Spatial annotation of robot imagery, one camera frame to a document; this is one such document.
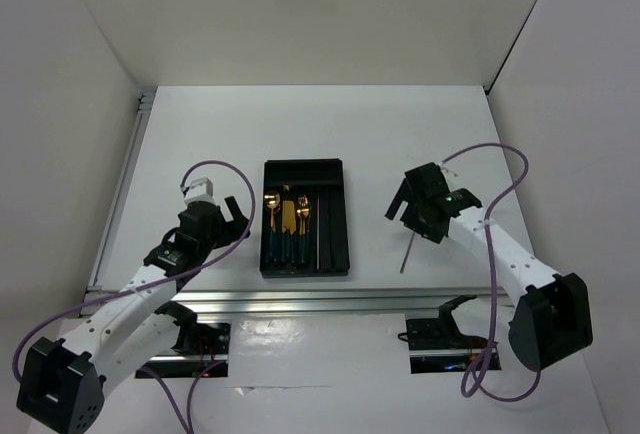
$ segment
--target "white wall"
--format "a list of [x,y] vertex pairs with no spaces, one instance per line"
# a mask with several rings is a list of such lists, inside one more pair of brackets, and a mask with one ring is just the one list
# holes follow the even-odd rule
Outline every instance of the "white wall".
[[0,318],[39,318],[82,298],[137,100],[81,0],[0,23]]
[[585,358],[611,432],[638,432],[640,0],[539,0],[489,99],[531,157],[536,252],[589,285]]
[[141,85],[489,85],[534,1],[85,0]]

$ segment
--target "black cutlery tray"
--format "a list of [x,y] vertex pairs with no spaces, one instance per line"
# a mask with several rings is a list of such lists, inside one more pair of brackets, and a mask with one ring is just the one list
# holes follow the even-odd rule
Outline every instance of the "black cutlery tray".
[[[295,233],[286,238],[289,234],[282,232],[282,209],[274,216],[276,229],[275,234],[273,233],[271,211],[264,204],[264,195],[271,190],[280,194],[281,208],[283,199],[286,198],[294,200],[297,210],[298,198],[307,197],[310,210],[306,224],[306,239],[300,235],[300,218],[297,215]],[[340,159],[267,161],[264,164],[262,194],[260,272],[263,277],[325,277],[348,274],[349,243],[344,177]],[[275,235],[275,243],[272,243],[272,235]]]

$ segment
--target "black bracket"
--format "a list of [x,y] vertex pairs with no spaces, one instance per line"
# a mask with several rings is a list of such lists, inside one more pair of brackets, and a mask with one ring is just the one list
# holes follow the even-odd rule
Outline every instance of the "black bracket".
[[451,313],[475,296],[459,296],[438,308],[438,317],[407,319],[407,332],[399,338],[409,344],[410,351],[434,349],[468,349],[483,347],[486,339],[460,333]]
[[201,345],[216,354],[229,352],[229,334],[231,326],[226,323],[214,325],[198,323],[198,315],[188,307],[175,301],[169,301],[155,311],[175,319],[174,324],[180,327],[178,340],[172,347],[178,354],[199,354]]
[[402,202],[407,208],[400,220],[412,231],[435,243],[449,234],[449,221],[468,207],[482,207],[467,189],[451,191],[440,167],[431,162],[404,173],[385,217],[393,220]]
[[[211,251],[240,239],[249,219],[242,214],[234,197],[227,197],[224,201],[232,220],[224,218],[220,206],[206,201],[190,203],[178,214],[180,227],[164,235],[160,245],[144,258],[144,265],[157,266],[165,270],[167,277],[172,277],[201,266]],[[180,291],[196,274],[178,281],[177,290]]]
[[576,274],[540,289],[527,288],[510,323],[509,343],[520,362],[534,372],[593,342],[587,286]]
[[89,362],[62,346],[63,339],[41,337],[27,353],[17,406],[55,432],[82,434],[104,405],[104,378]]

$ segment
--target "white panel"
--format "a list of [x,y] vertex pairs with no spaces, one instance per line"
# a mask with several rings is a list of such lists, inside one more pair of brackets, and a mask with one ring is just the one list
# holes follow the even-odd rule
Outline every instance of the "white panel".
[[639,80],[640,0],[540,0],[490,96],[502,138],[531,157],[536,252],[589,286],[585,358],[615,434],[640,423]]
[[81,0],[0,19],[0,314],[37,316],[82,298],[136,98]]
[[[417,240],[400,274],[411,233],[384,213],[406,170],[495,140],[480,87],[161,87],[99,283],[120,289],[162,235],[177,225],[176,216],[184,209],[178,183],[196,162],[219,158],[236,164],[260,197],[266,160],[339,157],[346,185],[348,277],[263,279],[258,271],[259,199],[251,237],[232,256],[200,273],[188,289],[486,286],[486,267],[452,241],[437,245]],[[499,149],[467,154],[451,168],[486,202],[511,183]],[[249,195],[233,172],[203,168],[193,176],[210,177],[218,202],[237,196],[248,214]],[[520,244],[530,246],[515,196],[499,205],[495,218]]]
[[534,1],[85,0],[143,85],[488,85]]
[[[335,321],[333,331],[318,328],[328,326],[331,320]],[[505,405],[481,394],[464,399],[460,395],[461,374],[411,375],[409,351],[397,339],[394,339],[399,345],[396,348],[404,350],[404,358],[375,352],[370,358],[361,358],[364,349],[358,346],[360,336],[372,349],[393,352],[390,343],[395,329],[402,324],[395,315],[367,316],[364,321],[357,316],[309,317],[295,322],[293,333],[303,337],[306,346],[315,345],[324,352],[337,353],[342,349],[342,355],[319,356],[312,349],[302,349],[300,356],[292,358],[280,355],[288,353],[290,348],[286,343],[275,342],[273,355],[264,356],[262,369],[255,372],[273,384],[260,387],[257,378],[254,378],[258,380],[256,385],[236,379],[255,357],[242,358],[232,353],[228,378],[206,379],[197,387],[193,418],[198,434],[608,434],[580,355],[545,370],[532,397],[515,405]],[[66,322],[62,331],[71,325]],[[231,346],[236,344],[236,352],[255,351],[252,344],[263,341],[262,334],[234,335]],[[369,377],[354,377],[347,370],[356,359],[363,364],[358,367],[360,372],[370,370]],[[292,361],[296,373],[306,374],[307,379],[298,378],[297,385],[281,383],[280,380],[288,377],[287,366]],[[492,371],[487,376],[487,387],[502,394],[520,393],[530,385],[532,377],[528,371]],[[306,382],[311,378],[313,383]],[[183,410],[191,382],[191,379],[168,381]],[[181,431],[156,381],[129,379],[107,399],[90,432],[176,434]],[[45,433],[50,431],[36,421],[31,423],[29,434]]]

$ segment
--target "gold spoon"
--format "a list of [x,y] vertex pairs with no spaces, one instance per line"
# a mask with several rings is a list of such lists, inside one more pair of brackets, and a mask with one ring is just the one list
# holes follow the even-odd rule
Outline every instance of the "gold spoon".
[[264,206],[271,211],[271,230],[276,230],[275,213],[280,207],[280,193],[278,191],[267,191],[264,195]]
[[278,191],[267,191],[264,194],[264,207],[271,211],[271,230],[269,231],[269,262],[276,260],[277,237],[276,237],[276,212],[280,210],[280,193]]

